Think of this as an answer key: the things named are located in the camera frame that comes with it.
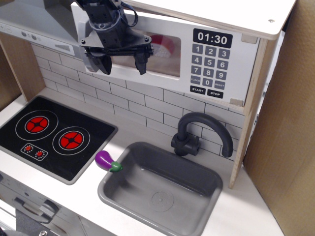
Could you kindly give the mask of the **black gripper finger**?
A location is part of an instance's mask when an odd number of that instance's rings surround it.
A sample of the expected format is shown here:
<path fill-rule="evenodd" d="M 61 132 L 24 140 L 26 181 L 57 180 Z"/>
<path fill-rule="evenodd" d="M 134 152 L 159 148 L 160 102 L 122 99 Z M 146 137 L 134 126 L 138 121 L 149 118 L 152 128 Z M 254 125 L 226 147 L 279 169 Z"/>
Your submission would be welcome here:
<path fill-rule="evenodd" d="M 93 55 L 85 50 L 85 66 L 90 72 L 101 71 L 106 75 L 110 75 L 112 69 L 112 60 L 107 55 Z"/>
<path fill-rule="evenodd" d="M 134 53 L 135 66 L 140 75 L 143 75 L 147 71 L 148 58 L 151 55 L 151 48 L 140 48 Z"/>

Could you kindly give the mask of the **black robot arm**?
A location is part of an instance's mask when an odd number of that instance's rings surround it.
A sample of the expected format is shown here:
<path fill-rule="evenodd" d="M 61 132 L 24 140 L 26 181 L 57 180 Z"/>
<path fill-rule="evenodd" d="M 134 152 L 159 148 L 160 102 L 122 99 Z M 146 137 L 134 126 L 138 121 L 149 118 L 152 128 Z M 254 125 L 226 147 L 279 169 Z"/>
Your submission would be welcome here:
<path fill-rule="evenodd" d="M 78 0 L 79 7 L 88 19 L 79 22 L 78 42 L 86 68 L 109 75 L 112 57 L 132 56 L 141 75 L 146 73 L 148 58 L 153 55 L 151 37 L 134 30 L 138 16 L 129 24 L 125 8 L 133 8 L 121 0 Z"/>

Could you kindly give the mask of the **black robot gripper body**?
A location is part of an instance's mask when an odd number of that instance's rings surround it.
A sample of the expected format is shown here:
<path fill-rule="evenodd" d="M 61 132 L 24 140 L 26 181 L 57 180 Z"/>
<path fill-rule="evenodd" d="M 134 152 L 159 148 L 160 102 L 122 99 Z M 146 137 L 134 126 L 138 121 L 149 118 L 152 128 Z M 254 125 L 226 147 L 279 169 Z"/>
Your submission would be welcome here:
<path fill-rule="evenodd" d="M 84 58 L 140 55 L 149 58 L 154 52 L 151 42 L 150 36 L 122 22 L 113 25 L 79 22 L 80 54 Z"/>

